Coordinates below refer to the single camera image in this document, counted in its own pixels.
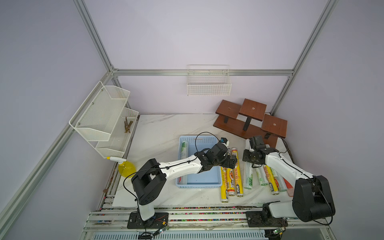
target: wooden display stand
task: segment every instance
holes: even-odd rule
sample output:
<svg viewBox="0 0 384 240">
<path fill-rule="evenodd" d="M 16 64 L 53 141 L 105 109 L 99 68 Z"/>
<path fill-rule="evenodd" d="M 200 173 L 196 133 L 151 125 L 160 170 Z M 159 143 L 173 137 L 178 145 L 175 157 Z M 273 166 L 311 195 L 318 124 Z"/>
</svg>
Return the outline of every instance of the wooden display stand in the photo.
<svg viewBox="0 0 384 240">
<path fill-rule="evenodd" d="M 223 100 L 216 110 L 219 117 L 214 123 L 214 127 L 230 132 L 239 137 L 248 139 L 253 136 L 261 135 L 265 144 L 276 147 L 277 137 L 286 137 L 287 121 L 265 114 L 266 105 L 249 99 L 245 99 L 242 105 Z M 236 119 L 241 114 L 247 117 L 243 122 Z M 251 125 L 251 119 L 262 122 L 262 127 Z"/>
</svg>

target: white wall panel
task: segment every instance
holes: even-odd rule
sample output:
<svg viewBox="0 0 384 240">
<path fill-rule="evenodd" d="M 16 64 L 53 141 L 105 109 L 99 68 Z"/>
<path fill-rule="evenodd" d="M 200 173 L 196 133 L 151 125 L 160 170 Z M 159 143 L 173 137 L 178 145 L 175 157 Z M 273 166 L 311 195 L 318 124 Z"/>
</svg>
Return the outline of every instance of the white wall panel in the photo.
<svg viewBox="0 0 384 240">
<path fill-rule="evenodd" d="M 329 180 L 339 240 L 382 239 L 383 12 L 340 0 L 276 114 L 296 164 Z"/>
<path fill-rule="evenodd" d="M 292 69 L 326 0 L 87 0 L 116 68 Z"/>
<path fill-rule="evenodd" d="M 105 72 L 72 0 L 1 1 L 0 211 Z M 72 138 L 7 239 L 78 239 L 110 169 Z"/>
<path fill-rule="evenodd" d="M 112 167 L 75 132 L 5 240 L 78 240 Z"/>
<path fill-rule="evenodd" d="M 242 104 L 244 98 L 267 104 L 271 110 L 286 76 L 231 76 L 229 96 L 188 96 L 186 76 L 120 76 L 131 91 L 129 103 L 140 114 L 215 113 L 225 99 Z"/>
</svg>

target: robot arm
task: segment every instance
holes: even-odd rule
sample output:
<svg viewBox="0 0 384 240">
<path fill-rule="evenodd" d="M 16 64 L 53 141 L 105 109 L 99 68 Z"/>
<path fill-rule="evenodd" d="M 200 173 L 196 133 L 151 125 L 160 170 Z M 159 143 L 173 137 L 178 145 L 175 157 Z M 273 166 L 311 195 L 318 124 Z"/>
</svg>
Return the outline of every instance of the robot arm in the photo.
<svg viewBox="0 0 384 240">
<path fill-rule="evenodd" d="M 247 139 L 243 161 L 268 165 L 280 173 L 295 191 L 293 200 L 269 204 L 273 217 L 298 217 L 303 222 L 330 217 L 335 214 L 328 180 L 323 176 L 301 169 L 279 155 L 279 151 L 267 147 L 261 136 Z"/>
<path fill-rule="evenodd" d="M 208 171 L 213 166 L 235 168 L 236 156 L 228 155 L 227 149 L 228 141 L 222 138 L 211 149 L 203 149 L 185 159 L 173 162 L 157 162 L 154 158 L 148 160 L 131 179 L 142 220 L 146 221 L 154 215 L 152 202 L 159 196 L 166 180 Z"/>
</svg>

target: white marble tabletop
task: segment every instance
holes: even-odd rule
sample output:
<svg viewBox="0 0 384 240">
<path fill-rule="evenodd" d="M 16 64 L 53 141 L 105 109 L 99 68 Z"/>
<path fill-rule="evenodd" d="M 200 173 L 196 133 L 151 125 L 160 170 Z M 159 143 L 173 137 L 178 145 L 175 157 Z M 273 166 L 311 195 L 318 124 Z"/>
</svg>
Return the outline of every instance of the white marble tabletop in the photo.
<svg viewBox="0 0 384 240">
<path fill-rule="evenodd" d="M 245 139 L 214 127 L 213 124 L 217 117 L 217 114 L 140 115 L 127 161 L 132 162 L 137 170 L 151 158 L 156 158 L 158 162 L 175 161 L 178 157 L 180 136 L 197 135 L 207 131 L 218 138 L 227 138 L 230 147 L 237 147 L 243 176 L 244 162 L 241 159 Z M 261 126 L 259 121 L 253 121 L 252 124 Z M 286 150 L 281 139 L 278 139 L 276 149 L 282 152 Z M 288 153 L 285 153 L 284 156 L 290 160 Z M 136 208 L 134 197 L 124 189 L 123 181 L 124 177 L 121 177 L 112 207 Z M 133 192 L 130 179 L 126 180 L 125 186 Z M 255 184 L 252 190 L 244 189 L 243 197 L 229 197 L 229 202 L 225 204 L 221 202 L 220 188 L 182 189 L 176 186 L 173 179 L 165 183 L 160 195 L 154 200 L 154 204 L 155 207 L 261 206 L 266 202 L 291 199 L 287 192 L 271 195 L 267 186 Z"/>
</svg>

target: blue plastic basket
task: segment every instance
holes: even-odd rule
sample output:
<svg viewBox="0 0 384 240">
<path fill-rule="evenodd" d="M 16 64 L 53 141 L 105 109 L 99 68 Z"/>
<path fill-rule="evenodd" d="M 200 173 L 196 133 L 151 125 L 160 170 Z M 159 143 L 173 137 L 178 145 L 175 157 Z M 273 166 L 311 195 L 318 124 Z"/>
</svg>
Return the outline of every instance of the blue plastic basket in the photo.
<svg viewBox="0 0 384 240">
<path fill-rule="evenodd" d="M 195 147 L 196 136 L 181 136 L 179 139 L 179 156 L 180 159 L 180 146 L 183 141 L 187 141 L 188 156 L 193 155 L 196 151 Z M 196 146 L 199 151 L 204 148 L 212 148 L 217 143 L 215 136 L 202 136 L 200 135 L 196 140 Z M 182 178 L 187 177 L 187 184 L 181 184 Z M 221 170 L 219 166 L 211 168 L 211 170 L 196 174 L 188 174 L 186 176 L 176 179 L 176 186 L 180 188 L 214 188 L 221 187 L 223 184 L 221 178 Z"/>
</svg>

